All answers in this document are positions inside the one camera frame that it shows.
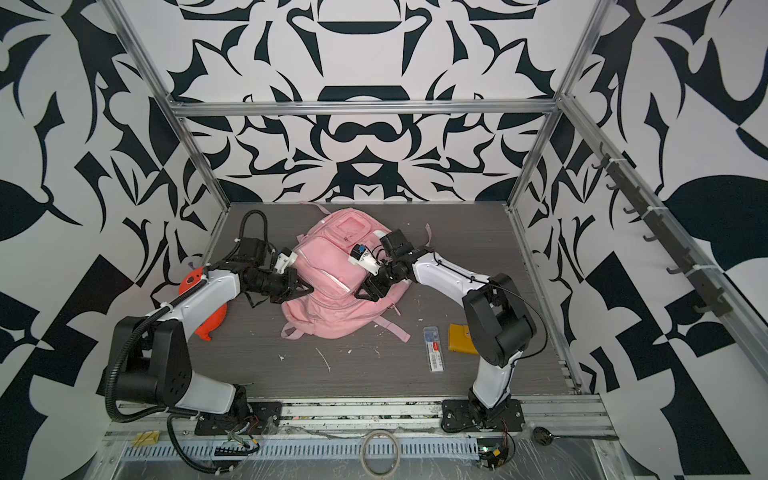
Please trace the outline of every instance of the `red plastic piece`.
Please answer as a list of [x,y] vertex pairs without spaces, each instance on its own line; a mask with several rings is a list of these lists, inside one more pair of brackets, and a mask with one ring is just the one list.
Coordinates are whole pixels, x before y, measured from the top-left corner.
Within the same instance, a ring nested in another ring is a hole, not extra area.
[[[179,295],[186,292],[192,286],[200,281],[200,276],[203,275],[203,268],[198,268],[196,270],[192,270],[189,275],[187,275],[184,280],[181,280],[181,285],[179,285]],[[197,336],[199,336],[201,339],[205,340],[206,342],[210,342],[210,335],[209,333],[213,332],[215,329],[219,328],[221,323],[224,321],[224,317],[227,315],[227,304],[221,306],[216,312],[214,312],[213,315],[208,317],[208,320],[203,322],[202,325],[197,327],[197,330],[195,330],[195,333]]]

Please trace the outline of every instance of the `pink backpack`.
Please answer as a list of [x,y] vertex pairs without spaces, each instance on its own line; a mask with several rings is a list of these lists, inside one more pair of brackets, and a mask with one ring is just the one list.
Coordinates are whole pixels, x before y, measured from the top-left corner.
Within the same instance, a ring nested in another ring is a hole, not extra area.
[[293,249],[298,255],[293,267],[315,291],[283,303],[288,323],[280,335],[291,340],[304,333],[336,339],[375,322],[407,342],[411,336],[381,315],[389,308],[397,310],[395,303],[406,292],[410,281],[393,285],[378,302],[360,300],[354,297],[354,292],[368,272],[347,260],[355,244],[372,250],[381,245],[379,237],[389,232],[370,215],[347,208],[323,218],[307,235],[299,235],[299,245]]

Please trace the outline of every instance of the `yellow foam block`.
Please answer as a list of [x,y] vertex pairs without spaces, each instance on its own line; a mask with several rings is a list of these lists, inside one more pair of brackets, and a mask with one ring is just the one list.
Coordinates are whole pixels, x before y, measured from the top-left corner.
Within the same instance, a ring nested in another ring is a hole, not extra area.
[[151,432],[144,432],[136,435],[134,439],[134,448],[149,447],[157,444],[157,440],[160,438],[160,430],[153,430]]
[[472,343],[472,338],[469,336],[469,325],[451,323],[451,326],[448,328],[448,350],[478,355],[478,351]]

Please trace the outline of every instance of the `patterned backdrop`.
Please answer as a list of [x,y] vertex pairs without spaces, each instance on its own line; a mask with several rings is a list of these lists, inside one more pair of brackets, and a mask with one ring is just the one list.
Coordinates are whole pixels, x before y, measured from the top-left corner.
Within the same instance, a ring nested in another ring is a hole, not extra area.
[[173,298],[217,202],[94,0],[0,2],[0,477],[94,454],[114,324]]
[[[768,4],[620,0],[575,89],[710,258],[766,318]],[[768,385],[573,126],[519,213],[585,387],[649,478],[765,478]]]
[[168,90],[187,101],[551,98],[593,4],[124,2]]
[[[551,98],[594,0],[132,0],[180,101]],[[506,200],[540,114],[192,118],[232,201]]]
[[543,114],[190,118],[230,200],[507,200]]

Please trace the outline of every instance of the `white debris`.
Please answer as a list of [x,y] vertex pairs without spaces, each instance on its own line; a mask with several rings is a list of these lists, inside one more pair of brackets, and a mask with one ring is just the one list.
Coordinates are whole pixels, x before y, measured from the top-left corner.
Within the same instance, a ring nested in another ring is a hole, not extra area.
[[324,356],[323,352],[320,352],[319,349],[315,348],[315,350],[317,350],[317,352],[320,354],[320,356],[322,356],[323,361],[326,363],[326,366],[328,367],[328,371],[330,372],[331,371],[331,366],[328,365],[328,360],[326,360],[326,356]]

